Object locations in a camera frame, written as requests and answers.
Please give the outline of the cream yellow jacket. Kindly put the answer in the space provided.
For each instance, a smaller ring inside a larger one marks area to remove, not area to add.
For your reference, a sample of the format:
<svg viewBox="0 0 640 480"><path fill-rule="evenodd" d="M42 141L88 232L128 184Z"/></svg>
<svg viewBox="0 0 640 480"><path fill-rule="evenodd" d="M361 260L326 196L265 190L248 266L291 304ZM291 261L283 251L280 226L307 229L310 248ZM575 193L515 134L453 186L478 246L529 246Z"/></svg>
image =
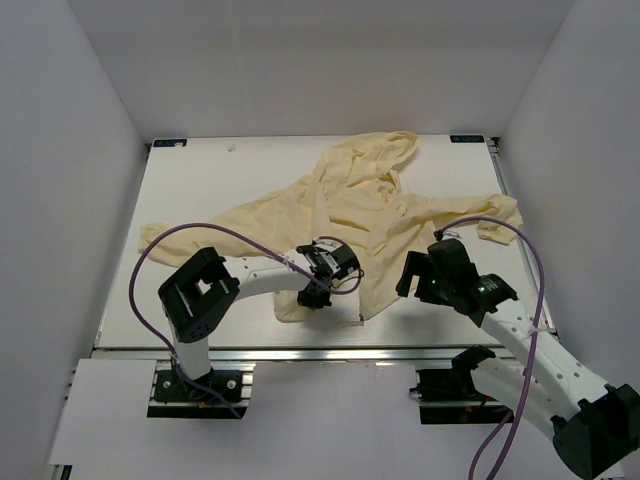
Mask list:
<svg viewBox="0 0 640 480"><path fill-rule="evenodd" d="M360 311L369 320L398 298L395 286L409 251L434 243L434 231L482 216L479 238L503 245L523 223L514 198L491 194L427 197L406 193L400 169L419 145L407 131L368 133L327 148L314 170L290 186L237 205L211 222L277 253L319 236L345 241L364 272Z"/></svg>

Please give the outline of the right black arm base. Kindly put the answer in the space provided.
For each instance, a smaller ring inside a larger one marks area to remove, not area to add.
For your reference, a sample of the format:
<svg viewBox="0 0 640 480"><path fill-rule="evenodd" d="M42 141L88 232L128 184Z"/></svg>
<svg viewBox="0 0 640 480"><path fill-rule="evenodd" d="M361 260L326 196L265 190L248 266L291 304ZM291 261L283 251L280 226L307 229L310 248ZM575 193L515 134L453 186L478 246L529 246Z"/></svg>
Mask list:
<svg viewBox="0 0 640 480"><path fill-rule="evenodd" d="M511 413L492 397L460 384L452 369L422 369L416 378L408 394L419 403L422 425L498 424Z"/></svg>

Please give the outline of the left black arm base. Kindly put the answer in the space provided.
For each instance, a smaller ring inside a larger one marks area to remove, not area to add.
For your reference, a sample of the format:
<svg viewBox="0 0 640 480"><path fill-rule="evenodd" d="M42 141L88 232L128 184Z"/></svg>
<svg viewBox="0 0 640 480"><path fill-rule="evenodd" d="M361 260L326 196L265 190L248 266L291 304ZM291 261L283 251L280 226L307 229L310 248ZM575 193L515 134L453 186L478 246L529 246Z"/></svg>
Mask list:
<svg viewBox="0 0 640 480"><path fill-rule="evenodd" d="M240 420L246 413L253 384L248 367L215 365L206 385L219 393L227 407L211 393L184 383L168 363L156 366L147 404L147 417L160 419Z"/></svg>

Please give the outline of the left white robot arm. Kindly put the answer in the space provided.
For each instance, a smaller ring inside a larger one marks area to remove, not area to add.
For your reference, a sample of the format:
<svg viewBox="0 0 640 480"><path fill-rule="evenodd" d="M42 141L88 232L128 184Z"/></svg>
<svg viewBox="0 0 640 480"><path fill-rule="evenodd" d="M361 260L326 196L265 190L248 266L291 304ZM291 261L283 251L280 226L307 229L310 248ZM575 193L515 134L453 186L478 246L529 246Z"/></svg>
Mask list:
<svg viewBox="0 0 640 480"><path fill-rule="evenodd" d="M181 368L177 387L191 399L209 392L208 337L233 303L284 291L293 294L296 306L318 310L329 307L333 295L348 295L342 281L359 273L351 247L327 238L260 257L223 257L213 247L199 250L158 290L171 327L175 364Z"/></svg>

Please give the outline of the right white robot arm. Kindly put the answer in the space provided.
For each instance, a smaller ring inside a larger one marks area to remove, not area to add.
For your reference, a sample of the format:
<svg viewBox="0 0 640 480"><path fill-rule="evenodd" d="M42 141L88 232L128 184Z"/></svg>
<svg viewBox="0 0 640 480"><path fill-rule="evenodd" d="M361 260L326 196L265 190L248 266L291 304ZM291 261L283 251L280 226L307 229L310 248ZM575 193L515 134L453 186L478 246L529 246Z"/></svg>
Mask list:
<svg viewBox="0 0 640 480"><path fill-rule="evenodd" d="M534 326L516 291L495 274L481 275L457 239L408 253L396 292L453 308L498 340L522 367L516 371L489 348L454 357L437 384L414 391L425 402L486 396L523 416L551 442L581 479L595 479L639 448L639 395L590 371L555 337Z"/></svg>

